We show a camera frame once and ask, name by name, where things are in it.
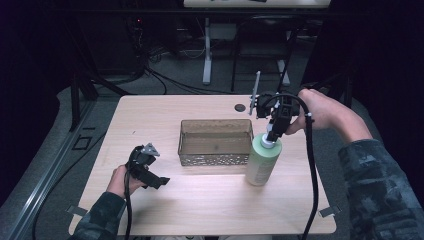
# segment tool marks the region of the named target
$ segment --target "table leg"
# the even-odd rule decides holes
[[[211,83],[212,57],[209,18],[205,19],[205,67],[203,69],[203,84]]]

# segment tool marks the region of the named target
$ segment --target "gray floor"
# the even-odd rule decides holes
[[[186,56],[184,53],[181,53],[179,57],[165,54],[160,62],[151,63],[150,67],[179,83],[209,90],[219,90],[222,92],[217,94],[226,94],[225,92],[229,92],[230,89],[231,76],[231,59],[229,58],[227,46],[225,42],[219,42],[214,45],[212,82],[209,86],[202,84],[204,55],[195,58],[196,55],[199,55],[199,51],[186,51],[191,57]],[[297,43],[288,71],[292,83],[289,90],[294,93],[300,89],[299,82],[312,48],[313,42],[300,40]],[[254,73],[248,78],[254,79]],[[264,80],[272,80],[272,78],[272,76],[263,77]],[[168,81],[164,82],[169,95],[191,94]],[[161,95],[164,93],[163,85],[153,76],[147,75],[137,81],[119,86],[139,95]],[[58,94],[61,107],[54,126],[25,175],[0,209],[0,239],[31,239],[31,222],[34,217],[33,213],[37,209],[37,207],[33,207],[36,200],[34,192],[40,190],[40,182],[43,179],[57,179],[69,166],[79,161],[48,196],[38,218],[36,228],[37,239],[66,239],[69,236],[67,229],[72,216],[66,212],[66,209],[70,205],[78,205],[79,198],[99,151],[102,142],[101,136],[107,131],[119,101],[119,97],[110,90],[98,85],[96,87],[100,93],[100,97],[96,102],[87,102],[83,98],[81,99],[81,106],[86,114],[84,114],[83,122],[79,129],[74,133],[69,133],[68,131],[71,126],[70,90],[65,89]],[[238,81],[236,83],[236,93],[250,94],[252,87],[252,81]],[[259,92],[275,90],[275,88],[275,81],[263,81],[260,83]],[[378,132],[366,109],[356,101],[354,101],[352,108],[363,116],[373,135],[379,139]],[[85,145],[94,147],[81,158],[86,152],[83,150]],[[314,131],[316,164],[323,186],[330,205],[337,205],[342,209],[342,212],[335,216],[338,226],[335,233],[322,236],[312,235],[309,239],[349,239],[348,206],[337,158],[337,151],[341,146],[342,142],[335,132],[331,130]],[[51,169],[57,169],[57,171],[51,174],[51,171],[49,171]],[[275,236],[275,239],[294,240],[297,239],[297,236]]]

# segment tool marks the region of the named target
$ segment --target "bottle cap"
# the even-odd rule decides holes
[[[273,148],[275,146],[275,142],[266,140],[267,137],[268,137],[268,133],[265,133],[264,135],[262,135],[262,141],[261,141],[262,147]]]

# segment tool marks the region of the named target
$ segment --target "wire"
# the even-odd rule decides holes
[[[94,148],[94,146],[96,146],[97,145],[97,143],[104,137],[106,135],[106,132],[104,132],[95,142],[94,142],[94,144],[91,146],[91,147],[89,147],[88,149],[87,149],[87,151],[85,151],[84,152],[84,154],[81,156],[81,157],[79,157],[59,178],[58,178],[58,180],[53,184],[53,186],[50,188],[50,190],[47,192],[47,194],[46,194],[46,197],[44,198],[44,200],[42,201],[42,203],[41,203],[41,205],[40,205],[40,207],[38,208],[38,210],[37,210],[37,213],[35,214],[35,217],[34,217],[34,222],[33,222],[33,224],[32,224],[32,239],[33,240],[36,240],[36,227],[37,227],[37,222],[38,222],[38,218],[40,217],[40,213],[41,213],[41,210],[43,209],[43,207],[44,207],[44,204],[46,203],[46,201],[47,201],[47,198],[50,196],[50,194],[53,192],[53,190],[57,187],[57,185],[59,184],[59,182],[60,181],[62,181],[62,179],[69,173],[69,171],[71,171],[71,169],[77,164],[77,163],[79,163],[80,161],[81,161],[81,159],[83,159],[84,157],[85,157],[85,155],[87,155],[87,153],[89,153],[90,151],[91,151],[91,149],[93,149]]]
[[[184,90],[184,91],[188,91],[194,94],[209,94],[209,93],[204,93],[204,92],[212,92],[212,93],[223,93],[223,94],[235,94],[233,92],[225,92],[225,91],[219,91],[219,90],[213,90],[213,89],[204,89],[204,88],[198,88],[198,87],[193,87],[193,86],[189,86],[180,82],[177,82],[176,80],[173,80],[167,76],[164,76],[158,72],[156,72],[155,70],[151,69],[150,67],[146,66],[146,71],[149,72],[152,75],[156,75],[157,77],[161,77],[162,79],[174,84],[176,87]]]
[[[127,172],[125,173],[125,200],[126,200],[126,204],[127,204],[127,217],[128,217],[128,221],[127,221],[127,229],[125,231],[125,240],[128,240],[130,237],[130,232],[131,232],[131,225],[132,225],[132,206],[131,206],[131,197],[130,197],[130,174],[131,169],[130,169],[130,164],[128,164],[127,167]]]
[[[309,170],[311,172],[311,180],[312,180],[312,192],[313,192],[313,204],[312,204],[312,210],[309,215],[308,222],[306,223],[305,230],[303,231],[302,240],[306,240],[308,237],[309,230],[311,228],[312,222],[314,221],[316,212],[318,210],[318,178],[317,178],[317,172],[315,168],[315,158],[314,158],[314,150],[312,145],[312,114],[309,112],[308,106],[306,103],[298,96],[295,96],[293,94],[289,93],[279,93],[274,95],[273,97],[267,99],[262,104],[262,107],[265,107],[268,103],[271,102],[271,100],[281,97],[291,97],[294,98],[300,106],[302,106],[303,111],[305,112],[305,121],[306,121],[306,151],[308,155],[308,161],[309,161]]]

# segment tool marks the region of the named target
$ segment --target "person's right hand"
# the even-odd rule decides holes
[[[312,113],[314,129],[334,128],[346,143],[372,138],[363,119],[340,102],[313,89],[303,89],[298,96]],[[294,134],[305,127],[305,113],[301,108],[299,117],[289,126],[285,134]]]

